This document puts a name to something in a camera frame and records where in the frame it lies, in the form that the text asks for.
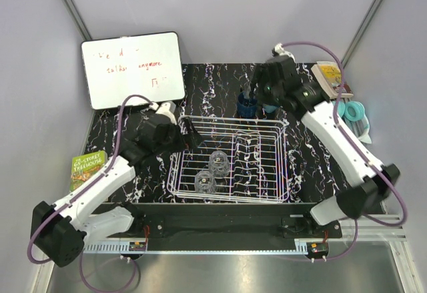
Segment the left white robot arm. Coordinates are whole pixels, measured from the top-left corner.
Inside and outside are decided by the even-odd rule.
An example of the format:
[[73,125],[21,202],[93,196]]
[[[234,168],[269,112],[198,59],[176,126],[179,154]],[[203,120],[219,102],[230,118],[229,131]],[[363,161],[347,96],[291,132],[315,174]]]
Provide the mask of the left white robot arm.
[[141,214],[129,204],[92,216],[104,200],[141,173],[144,165],[162,153],[193,150],[203,141],[190,119],[184,119],[185,133],[171,116],[152,115],[131,139],[118,142],[118,154],[82,186],[68,196],[48,204],[38,203],[32,212],[30,242],[47,260],[64,267],[72,263],[84,246],[116,233],[136,237],[143,232]]

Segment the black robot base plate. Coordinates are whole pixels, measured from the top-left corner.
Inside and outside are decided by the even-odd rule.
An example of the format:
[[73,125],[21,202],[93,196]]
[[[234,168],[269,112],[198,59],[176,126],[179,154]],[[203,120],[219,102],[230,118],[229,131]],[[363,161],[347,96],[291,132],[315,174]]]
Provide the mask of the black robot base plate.
[[128,231],[113,227],[110,238],[140,238],[149,228],[150,251],[284,251],[295,239],[342,239],[337,218],[316,226],[311,204],[133,204]]

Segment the dark blue mug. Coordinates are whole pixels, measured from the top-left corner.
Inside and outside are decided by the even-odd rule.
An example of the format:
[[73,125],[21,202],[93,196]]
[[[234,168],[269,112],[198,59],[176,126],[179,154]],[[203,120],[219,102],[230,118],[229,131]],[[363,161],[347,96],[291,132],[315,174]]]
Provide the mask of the dark blue mug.
[[241,118],[252,119],[256,116],[258,101],[241,91],[237,98],[236,107]]

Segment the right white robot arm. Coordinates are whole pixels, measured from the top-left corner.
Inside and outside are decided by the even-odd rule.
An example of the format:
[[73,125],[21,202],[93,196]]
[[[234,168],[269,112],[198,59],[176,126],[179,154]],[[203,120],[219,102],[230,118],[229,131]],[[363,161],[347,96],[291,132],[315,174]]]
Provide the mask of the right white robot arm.
[[282,108],[303,123],[326,147],[350,188],[318,202],[303,220],[311,237],[336,220],[357,220],[371,206],[385,200],[400,177],[396,165],[385,165],[370,153],[334,114],[334,103],[319,83],[303,83],[293,58],[277,55],[254,69],[251,93],[265,105]]

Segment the light blue mug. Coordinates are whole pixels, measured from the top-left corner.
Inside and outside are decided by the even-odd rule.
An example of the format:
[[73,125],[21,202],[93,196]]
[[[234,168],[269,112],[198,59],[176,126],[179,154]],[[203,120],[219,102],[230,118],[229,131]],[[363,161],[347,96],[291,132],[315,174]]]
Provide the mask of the light blue mug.
[[277,106],[263,104],[262,109],[264,113],[274,113],[277,110]]

